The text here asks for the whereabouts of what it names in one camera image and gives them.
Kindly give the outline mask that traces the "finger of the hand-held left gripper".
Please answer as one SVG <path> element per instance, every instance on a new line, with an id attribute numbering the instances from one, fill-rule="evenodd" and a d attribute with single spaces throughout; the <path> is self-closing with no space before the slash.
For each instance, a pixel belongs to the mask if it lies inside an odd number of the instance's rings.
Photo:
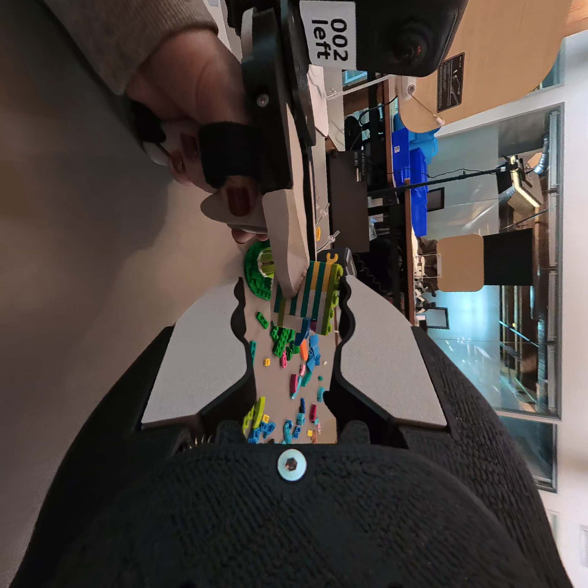
<path id="1" fill-rule="evenodd" d="M 292 168 L 292 190 L 295 210 L 303 235 L 303 242 L 310 258 L 316 257 L 315 218 L 313 200 L 312 152 L 301 140 L 290 104 L 286 104 L 290 158 Z"/>
<path id="2" fill-rule="evenodd" d="M 267 193 L 262 197 L 262 206 L 275 263 L 275 278 L 284 296 L 293 298 L 309 267 L 293 190 Z"/>

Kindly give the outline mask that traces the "green round plate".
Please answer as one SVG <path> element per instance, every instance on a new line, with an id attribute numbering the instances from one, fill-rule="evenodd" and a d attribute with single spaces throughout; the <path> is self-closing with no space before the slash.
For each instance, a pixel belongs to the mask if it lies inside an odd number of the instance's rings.
<path id="1" fill-rule="evenodd" d="M 243 263 L 245 281 L 258 298 L 269 301 L 275 275 L 275 263 L 270 240 L 255 241 L 245 254 Z"/>

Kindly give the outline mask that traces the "black wall plaque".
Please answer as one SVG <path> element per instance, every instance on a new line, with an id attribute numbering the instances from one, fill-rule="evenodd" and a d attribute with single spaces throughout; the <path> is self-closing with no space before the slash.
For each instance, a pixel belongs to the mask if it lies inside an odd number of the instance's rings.
<path id="1" fill-rule="evenodd" d="M 438 113 L 462 104 L 465 53 L 447 58 L 437 70 Z"/>

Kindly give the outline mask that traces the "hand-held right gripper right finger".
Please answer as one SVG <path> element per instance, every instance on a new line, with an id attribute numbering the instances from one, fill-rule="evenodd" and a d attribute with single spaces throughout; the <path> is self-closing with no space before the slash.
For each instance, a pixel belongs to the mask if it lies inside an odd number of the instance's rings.
<path id="1" fill-rule="evenodd" d="M 355 276 L 342 279 L 340 308 L 331 391 L 347 393 L 384 420 L 444 429 L 445 414 L 404 314 Z"/>

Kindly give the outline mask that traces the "person's left hand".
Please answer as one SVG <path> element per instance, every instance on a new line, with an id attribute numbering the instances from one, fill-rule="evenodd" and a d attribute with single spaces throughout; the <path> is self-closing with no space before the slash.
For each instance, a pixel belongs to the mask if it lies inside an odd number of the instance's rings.
<path id="1" fill-rule="evenodd" d="M 251 123 L 240 63 L 217 34 L 188 30 L 165 40 L 133 75 L 126 94 L 163 121 L 190 120 L 194 130 L 180 134 L 168 166 L 177 182 L 211 194 L 198 130 L 211 123 Z"/>

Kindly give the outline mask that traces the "glass partition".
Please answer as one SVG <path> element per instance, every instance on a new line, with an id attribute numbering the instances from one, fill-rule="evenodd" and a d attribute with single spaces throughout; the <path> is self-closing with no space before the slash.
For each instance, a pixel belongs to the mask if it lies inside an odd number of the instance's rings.
<path id="1" fill-rule="evenodd" d="M 440 138 L 427 239 L 477 234 L 489 256 L 475 292 L 428 295 L 429 334 L 490 404 L 560 419 L 562 105 Z"/>

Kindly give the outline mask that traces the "striped toy brick tower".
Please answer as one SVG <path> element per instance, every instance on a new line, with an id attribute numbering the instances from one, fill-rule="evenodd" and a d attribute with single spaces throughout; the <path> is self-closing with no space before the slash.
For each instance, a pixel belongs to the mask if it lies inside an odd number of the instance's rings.
<path id="1" fill-rule="evenodd" d="M 317 334 L 325 336 L 331 333 L 343 276 L 344 270 L 337 263 L 312 261 L 293 298 L 285 297 L 278 281 L 273 280 L 271 320 L 277 327 L 293 329 L 298 333 L 305 330 L 305 320 L 314 321 Z"/>

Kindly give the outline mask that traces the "scattered loose toy bricks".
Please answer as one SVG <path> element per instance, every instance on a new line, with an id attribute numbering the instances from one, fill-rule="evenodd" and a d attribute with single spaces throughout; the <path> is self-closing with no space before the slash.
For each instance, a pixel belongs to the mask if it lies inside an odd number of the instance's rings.
<path id="1" fill-rule="evenodd" d="M 247 325 L 247 340 L 254 359 L 257 405 L 243 421 L 250 443 L 332 444 L 336 421 L 326 407 L 336 332 L 327 336 L 310 333 L 302 347 L 295 333 L 275 326 L 269 312 L 254 312 Z"/>

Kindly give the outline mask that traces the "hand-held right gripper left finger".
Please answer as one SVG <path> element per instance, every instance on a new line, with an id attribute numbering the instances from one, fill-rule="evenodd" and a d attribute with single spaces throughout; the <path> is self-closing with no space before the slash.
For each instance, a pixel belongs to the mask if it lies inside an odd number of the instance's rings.
<path id="1" fill-rule="evenodd" d="M 243 421 L 256 402 L 245 339 L 245 288 L 230 277 L 195 301 L 175 323 L 143 412 L 144 427 L 167 422 L 215 430 Z"/>

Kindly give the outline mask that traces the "stack of blue bins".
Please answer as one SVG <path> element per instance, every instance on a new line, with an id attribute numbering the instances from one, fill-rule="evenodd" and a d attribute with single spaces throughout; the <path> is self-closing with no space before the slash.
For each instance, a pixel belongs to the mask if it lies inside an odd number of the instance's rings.
<path id="1" fill-rule="evenodd" d="M 428 165 L 437 154 L 437 129 L 425 133 L 408 130 L 399 114 L 393 118 L 392 167 L 396 186 L 403 186 L 406 180 L 411 185 L 429 181 Z M 423 237 L 428 231 L 427 186 L 410 189 L 410 208 L 413 231 L 416 237 Z"/>

